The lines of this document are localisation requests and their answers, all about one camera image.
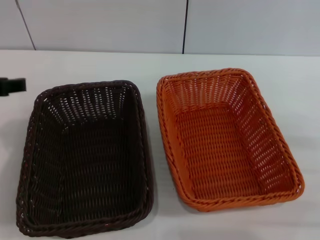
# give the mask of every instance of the rectangular basket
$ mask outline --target rectangular basket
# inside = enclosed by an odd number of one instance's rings
[[[145,113],[130,81],[58,86],[34,102],[16,224],[74,238],[133,226],[153,205]]]
[[[187,205],[209,212],[303,193],[303,176],[248,72],[165,76],[156,93],[166,159]]]

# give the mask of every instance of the black clip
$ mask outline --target black clip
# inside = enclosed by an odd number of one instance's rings
[[[0,77],[0,96],[8,96],[9,93],[24,92],[26,91],[26,79],[8,79],[5,77]]]

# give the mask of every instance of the basket rim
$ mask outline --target basket rim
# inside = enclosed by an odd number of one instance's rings
[[[170,143],[168,131],[166,128],[166,119],[168,117],[166,116],[166,113],[164,111],[164,105],[163,105],[164,88],[168,83],[190,81],[191,80],[190,77],[193,77],[193,76],[195,76],[197,80],[201,81],[202,79],[205,79],[205,78],[214,78],[214,77],[223,76],[223,75],[241,75],[244,77],[243,79],[248,83],[249,90],[253,94],[255,100],[258,102],[258,106],[261,112],[263,113],[265,119],[267,120],[267,124],[270,127],[274,138],[276,139],[276,143],[278,144],[283,154],[283,157],[289,163],[290,173],[294,182],[294,188],[291,191],[279,191],[279,192],[273,192],[268,194],[251,195],[251,196],[235,196],[235,197],[220,197],[215,199],[200,199],[200,198],[192,197],[190,193],[185,189],[179,170],[175,165],[176,160],[173,156],[173,153],[170,147],[171,143]],[[206,211],[210,211],[210,209],[216,209],[215,206],[218,206],[217,208],[219,209],[228,208],[228,206],[226,205],[230,203],[232,203],[233,205],[232,207],[243,206],[244,204],[242,202],[246,202],[245,204],[246,206],[265,205],[265,204],[292,201],[302,195],[305,188],[305,182],[300,172],[300,169],[295,159],[293,158],[292,153],[290,152],[290,149],[282,133],[280,132],[269,107],[267,106],[264,98],[262,97],[256,81],[254,80],[254,78],[249,72],[241,68],[223,68],[220,70],[191,71],[191,72],[178,73],[174,75],[167,75],[162,77],[159,80],[156,87],[156,93],[157,93],[156,96],[157,96],[158,119],[159,119],[159,125],[160,125],[166,159],[170,167],[173,180],[177,186],[178,194],[187,205],[194,207],[200,211],[202,211],[203,207],[205,207]]]
[[[33,224],[31,223],[27,216],[27,211],[24,210],[22,211],[23,214],[26,216],[24,217],[23,224],[20,222],[20,226],[18,226],[18,220],[21,219],[21,217],[18,215],[18,207],[22,208],[21,204],[19,203],[19,193],[25,192],[27,193],[28,186],[24,188],[23,191],[19,191],[19,187],[23,183],[23,173],[25,171],[25,166],[24,166],[24,159],[26,157],[26,148],[27,144],[31,142],[31,144],[28,146],[31,149],[30,154],[30,162],[32,162],[32,156],[33,156],[33,151],[34,151],[34,145],[35,145],[35,140],[36,140],[36,135],[33,134],[31,139],[27,141],[28,136],[29,136],[29,131],[27,132],[27,137],[25,141],[25,147],[24,147],[24,153],[23,153],[23,160],[22,160],[22,165],[21,165],[21,171],[20,171],[20,178],[19,178],[19,184],[18,184],[18,193],[16,196],[16,205],[17,205],[17,211],[16,211],[16,221],[17,221],[17,226],[19,227],[20,231],[25,234],[25,235],[33,235],[32,233],[37,233],[37,232],[43,232],[44,229],[47,230],[48,234],[40,234],[40,236],[66,236],[66,235],[72,235],[74,232],[75,227],[79,227],[78,229],[79,232],[83,232],[83,229],[87,226],[88,228],[94,226],[94,225],[104,225],[107,226],[105,227],[107,229],[111,228],[116,228],[116,227],[124,227],[124,224],[122,223],[123,221],[127,221],[128,219],[132,219],[137,217],[137,222],[141,221],[144,219],[149,212],[152,209],[153,206],[153,201],[154,201],[154,193],[153,193],[153,175],[152,175],[152,170],[151,170],[151,159],[150,159],[150,151],[149,151],[149,143],[148,143],[148,136],[147,136],[147,130],[146,130],[146,121],[145,121],[145,112],[143,109],[142,105],[142,100],[141,100],[141,95],[139,92],[138,87],[132,83],[131,81],[128,80],[113,80],[113,81],[101,81],[101,82],[84,82],[84,83],[77,83],[77,84],[66,84],[66,85],[61,85],[61,86],[56,86],[51,89],[45,90],[42,93],[40,93],[37,98],[34,101],[34,106],[33,106],[33,111],[30,116],[29,124],[28,124],[28,130],[30,129],[31,126],[31,121],[33,117],[39,117],[39,113],[41,111],[41,106],[43,104],[43,100],[45,100],[48,96],[54,95],[54,94],[64,94],[68,93],[71,90],[91,90],[95,88],[103,88],[103,87],[126,87],[129,88],[133,91],[135,97],[134,102],[137,107],[137,119],[138,119],[138,124],[139,124],[139,130],[141,134],[141,151],[143,152],[143,161],[144,163],[144,169],[141,171],[141,173],[144,173],[145,176],[145,195],[141,196],[141,203],[137,205],[137,208],[134,209],[133,211],[123,214],[123,215],[118,215],[116,217],[102,217],[102,218],[97,218],[97,219],[91,219],[91,220],[82,220],[82,221],[74,221],[74,222],[65,222],[65,223],[53,223],[53,224]],[[55,234],[56,230],[60,230],[63,228],[72,228],[72,229],[67,229],[67,230],[61,230],[59,231],[61,234]]]

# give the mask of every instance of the orange wicker basket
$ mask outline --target orange wicker basket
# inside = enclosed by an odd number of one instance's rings
[[[303,193],[303,176],[250,73],[165,76],[156,93],[166,159],[187,205],[209,212]]]

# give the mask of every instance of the white table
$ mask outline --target white table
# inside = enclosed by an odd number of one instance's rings
[[[305,180],[295,201],[200,213],[178,198],[163,149],[156,84],[165,75],[243,68],[255,78]],[[36,96],[54,86],[130,80],[142,97],[155,168],[149,216],[95,240],[318,240],[320,238],[320,57],[0,51],[0,76],[25,77],[27,92],[0,98],[0,240],[29,239],[16,227],[16,192]]]

